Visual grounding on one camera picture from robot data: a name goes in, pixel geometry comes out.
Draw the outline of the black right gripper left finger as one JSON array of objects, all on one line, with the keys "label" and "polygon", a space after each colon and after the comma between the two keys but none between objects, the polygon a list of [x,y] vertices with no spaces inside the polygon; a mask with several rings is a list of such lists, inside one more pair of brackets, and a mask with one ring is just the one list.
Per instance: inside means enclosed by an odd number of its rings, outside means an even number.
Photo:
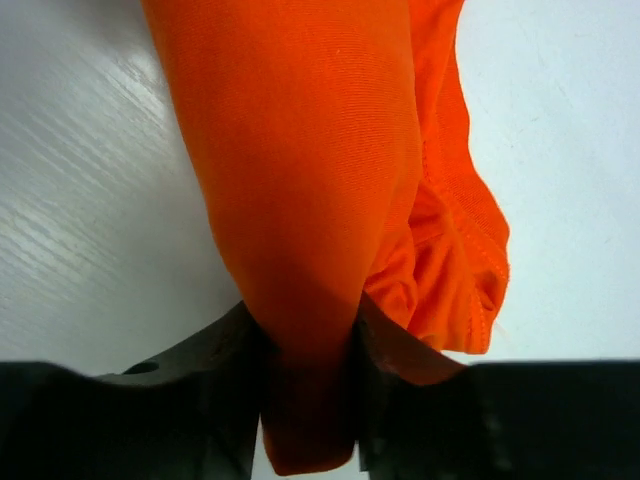
[{"label": "black right gripper left finger", "polygon": [[1,366],[5,479],[247,479],[264,335],[244,305],[122,373]]}]

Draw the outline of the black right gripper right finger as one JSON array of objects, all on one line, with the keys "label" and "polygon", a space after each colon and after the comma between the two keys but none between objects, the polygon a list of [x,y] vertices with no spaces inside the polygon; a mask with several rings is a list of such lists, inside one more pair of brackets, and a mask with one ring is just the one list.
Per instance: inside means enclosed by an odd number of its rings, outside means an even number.
[{"label": "black right gripper right finger", "polygon": [[462,365],[363,297],[353,329],[360,467],[372,479],[635,479],[635,360]]}]

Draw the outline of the orange t-shirt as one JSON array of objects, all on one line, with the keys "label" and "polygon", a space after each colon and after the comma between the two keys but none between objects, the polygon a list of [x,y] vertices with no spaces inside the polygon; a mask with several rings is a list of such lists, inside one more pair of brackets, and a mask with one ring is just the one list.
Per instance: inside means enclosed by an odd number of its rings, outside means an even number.
[{"label": "orange t-shirt", "polygon": [[276,345],[280,475],[346,463],[363,296],[438,350],[482,354],[509,228],[469,153],[459,1],[147,1],[221,257]]}]

